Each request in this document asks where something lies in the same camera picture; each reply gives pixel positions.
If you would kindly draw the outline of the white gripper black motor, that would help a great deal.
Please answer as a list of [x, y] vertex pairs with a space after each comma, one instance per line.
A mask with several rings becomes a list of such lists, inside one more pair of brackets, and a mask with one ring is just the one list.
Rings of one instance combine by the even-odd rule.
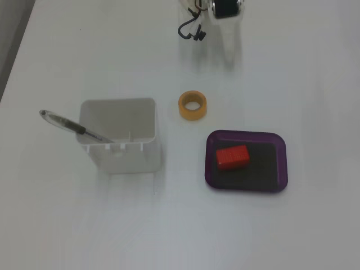
[[210, 21], [220, 26], [223, 42], [224, 61], [227, 66], [235, 66], [240, 57], [240, 23], [244, 14], [244, 1], [208, 1]]

